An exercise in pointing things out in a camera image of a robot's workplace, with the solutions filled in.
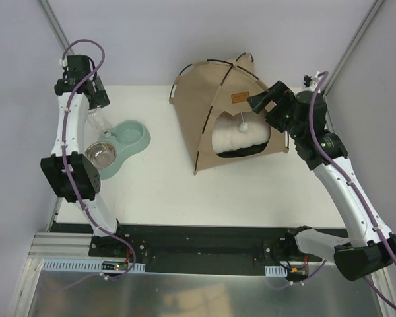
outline gray wall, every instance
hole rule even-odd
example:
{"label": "gray wall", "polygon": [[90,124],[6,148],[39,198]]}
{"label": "gray wall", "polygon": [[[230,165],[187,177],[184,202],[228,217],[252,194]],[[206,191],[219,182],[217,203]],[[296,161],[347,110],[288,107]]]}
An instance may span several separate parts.
{"label": "gray wall", "polygon": [[328,105],[359,180],[396,232],[396,0],[385,4]]}
{"label": "gray wall", "polygon": [[35,1],[0,1],[0,316],[55,199],[40,158],[50,155],[57,129],[60,55]]}
{"label": "gray wall", "polygon": [[[257,74],[300,87],[332,71],[373,0],[50,0],[69,41],[106,49],[107,85],[171,85],[191,62],[244,51]],[[315,41],[322,43],[315,46]],[[75,52],[88,54],[79,45]]]}

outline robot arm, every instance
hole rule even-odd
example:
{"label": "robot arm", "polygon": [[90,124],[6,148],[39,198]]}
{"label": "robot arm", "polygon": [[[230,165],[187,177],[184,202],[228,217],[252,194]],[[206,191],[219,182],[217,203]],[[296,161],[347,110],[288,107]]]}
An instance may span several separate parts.
{"label": "robot arm", "polygon": [[[88,207],[91,217],[100,226],[110,232],[116,233],[118,221],[106,207],[100,196],[100,174],[92,163],[83,155],[84,153],[84,127],[89,111],[110,104],[106,91],[99,76],[89,79],[78,90],[71,101],[70,116],[67,125],[63,127],[63,117],[67,111],[67,102],[75,86],[91,72],[90,58],[83,55],[70,55],[63,61],[63,78],[57,81],[55,93],[59,101],[59,123],[55,145],[51,156],[41,159],[41,169],[46,175],[58,197],[64,197],[69,203],[74,203],[89,219],[69,183],[62,161],[61,136],[66,129],[66,153],[69,167],[81,193],[83,203]],[[94,236],[104,237],[106,234],[96,228],[92,223]]]}
{"label": "robot arm", "polygon": [[[314,254],[334,261],[339,271],[350,281],[355,281],[392,264],[377,230],[387,237],[396,255],[396,234],[384,223],[375,211],[362,189],[348,152],[340,138],[325,129],[327,105],[318,92],[313,111],[313,127],[321,148],[344,170],[351,181],[341,173],[317,150],[310,133],[309,110],[313,91],[318,84],[318,76],[305,76],[307,89],[295,95],[283,82],[278,81],[267,91],[248,98],[253,111],[260,113],[270,103],[275,106],[265,115],[268,124],[280,132],[287,131],[295,141],[298,155],[313,170],[329,192],[334,204],[345,223],[348,238],[339,238],[317,232],[310,227],[297,228],[289,237],[288,243],[297,252]],[[373,216],[378,222],[374,227],[356,192],[353,183],[365,198]]]}

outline white table surface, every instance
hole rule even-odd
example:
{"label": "white table surface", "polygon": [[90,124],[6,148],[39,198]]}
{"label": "white table surface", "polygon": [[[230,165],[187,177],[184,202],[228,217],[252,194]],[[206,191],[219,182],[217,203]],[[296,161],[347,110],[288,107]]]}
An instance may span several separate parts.
{"label": "white table surface", "polygon": [[[102,181],[101,194],[120,223],[240,227],[343,228],[329,194],[305,162],[290,152],[248,158],[193,175],[169,86],[107,86],[113,125],[139,120],[151,143]],[[97,140],[86,124],[85,148]],[[58,223],[86,223],[63,201]]]}

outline purple cable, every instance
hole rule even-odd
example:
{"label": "purple cable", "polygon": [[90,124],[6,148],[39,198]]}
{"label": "purple cable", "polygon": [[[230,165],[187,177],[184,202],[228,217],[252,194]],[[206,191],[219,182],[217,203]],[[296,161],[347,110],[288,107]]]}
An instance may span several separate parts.
{"label": "purple cable", "polygon": [[[323,76],[323,78],[319,81],[317,88],[314,90],[314,92],[312,94],[312,98],[311,98],[311,102],[310,102],[310,114],[309,114],[311,137],[312,137],[312,140],[314,141],[315,147],[317,148],[318,152],[322,155],[322,157],[324,157],[327,162],[329,162],[334,168],[336,168],[336,170],[339,171],[339,173],[341,173],[341,175],[345,178],[345,180],[350,184],[351,188],[355,191],[355,194],[358,196],[358,199],[361,201],[362,206],[364,206],[364,209],[368,215],[368,218],[370,218],[370,221],[375,228],[375,227],[378,227],[378,222],[376,221],[376,218],[374,217],[373,213],[371,212],[371,209],[368,206],[366,200],[364,199],[364,196],[362,195],[361,191],[358,189],[358,187],[353,182],[351,182],[350,176],[338,164],[336,164],[336,162],[331,157],[329,157],[329,155],[327,155],[327,153],[323,150],[323,148],[319,144],[319,142],[317,140],[317,136],[315,135],[315,129],[314,129],[315,99],[317,98],[318,90],[323,86],[323,83],[326,80],[328,75],[329,75],[328,71],[324,71],[323,73],[319,74],[319,77]],[[389,253],[390,258],[393,260],[393,263],[396,265],[396,256],[393,253],[393,250],[390,248],[390,245],[389,245],[386,237],[382,233],[381,229],[378,229],[376,232],[377,232],[380,240],[384,243],[384,246],[387,249],[387,252]],[[396,305],[394,305],[389,299],[387,299],[380,292],[380,290],[378,290],[374,286],[374,283],[372,281],[370,281],[370,279],[368,277],[364,276],[364,280],[365,280],[365,282],[367,282],[369,284],[369,286],[373,289],[373,291],[376,292],[377,295],[381,297],[381,299],[383,299],[391,308],[396,310]]]}
{"label": "purple cable", "polygon": [[[87,76],[85,76],[85,77],[74,87],[74,89],[72,90],[72,93],[69,95],[69,99],[67,100],[67,109],[68,109],[68,110],[69,110],[70,107],[71,107],[72,99],[73,99],[73,97],[75,96],[75,94],[77,93],[79,87],[81,87],[81,86],[83,85],[83,83],[85,83],[85,82],[88,80],[88,78],[90,78],[91,76],[93,76],[93,74],[95,74],[95,73],[97,72],[97,70],[99,70],[99,68],[103,65],[104,60],[105,60],[105,58],[106,58],[106,54],[105,54],[105,52],[104,52],[104,48],[103,48],[99,43],[97,43],[97,42],[95,42],[95,41],[93,41],[93,40],[89,40],[89,39],[86,39],[86,38],[82,38],[82,39],[80,39],[80,40],[76,40],[76,41],[72,42],[72,43],[66,48],[66,50],[63,52],[62,60],[66,58],[66,55],[67,55],[68,51],[69,51],[75,44],[78,44],[78,43],[81,43],[81,42],[91,43],[91,44],[94,44],[95,46],[97,46],[97,47],[101,50],[102,57],[101,57],[101,61],[99,62],[99,64],[98,64]],[[69,111],[66,111],[66,112],[65,112],[65,115],[64,115],[64,117],[63,117],[63,133],[62,133],[62,136],[61,136],[61,140],[62,140],[63,143],[66,143],[66,129],[67,129],[67,120],[68,120],[68,117],[69,117]],[[124,241],[124,239],[122,239],[122,238],[120,238],[120,237],[114,235],[113,233],[107,231],[106,229],[103,229],[103,228],[92,218],[92,216],[91,216],[91,214],[90,214],[90,211],[88,210],[88,207],[84,204],[84,201],[83,201],[83,199],[82,199],[82,197],[81,197],[81,193],[79,192],[78,187],[77,187],[77,185],[76,185],[76,183],[75,183],[75,180],[73,179],[72,173],[71,173],[71,171],[70,171],[70,169],[69,169],[69,164],[68,164],[68,162],[67,162],[67,154],[66,154],[66,146],[65,146],[65,145],[62,145],[62,146],[61,146],[61,152],[62,152],[62,157],[63,157],[63,165],[64,165],[64,167],[65,167],[66,174],[67,174],[67,177],[68,177],[68,179],[69,179],[69,182],[71,183],[71,186],[72,186],[73,191],[74,191],[74,193],[75,193],[75,195],[76,195],[76,197],[77,197],[77,200],[79,201],[79,204],[81,205],[82,210],[85,211],[85,214],[86,214],[86,216],[88,217],[89,221],[90,221],[96,228],[98,228],[101,232],[107,234],[108,236],[111,236],[113,239],[116,239],[117,241],[119,241],[119,242],[123,243],[124,245],[126,245],[126,247],[128,247],[128,248],[130,249],[131,253],[132,253],[132,256],[133,256],[133,263],[132,263],[132,265],[131,265],[130,267],[128,267],[128,268],[126,269],[126,271],[124,271],[122,274],[120,274],[120,275],[118,275],[118,276],[116,276],[116,277],[110,277],[110,276],[108,276],[108,279],[120,279],[120,278],[122,278],[123,276],[125,276],[126,274],[128,274],[128,273],[135,267],[135,263],[137,262],[137,256],[136,256],[136,254],[135,254],[135,251],[134,251],[134,249],[132,248],[132,246],[131,246],[127,241]]]}
{"label": "purple cable", "polygon": [[[314,276],[316,276],[320,271],[321,271],[321,269],[325,266],[325,264],[327,263],[327,260],[324,260],[323,261],[323,263],[321,263],[321,265],[319,266],[319,267],[317,267],[317,269],[314,271],[314,273],[312,273],[310,276],[308,276],[306,279],[304,279],[302,282],[308,282],[310,279],[312,279]],[[295,285],[295,284],[297,284],[297,283],[293,283],[293,284],[290,284],[290,283],[288,283],[288,284],[285,284],[285,285],[283,285],[283,286],[280,286],[280,287],[274,287],[274,286],[271,286],[271,284],[268,282],[268,280],[266,279],[265,280],[265,282],[267,283],[267,285],[272,289],[272,290],[274,290],[274,291],[281,291],[281,290],[283,290],[283,289],[285,289],[285,288],[287,288],[287,287],[289,287],[289,286],[293,286],[293,285]]]}

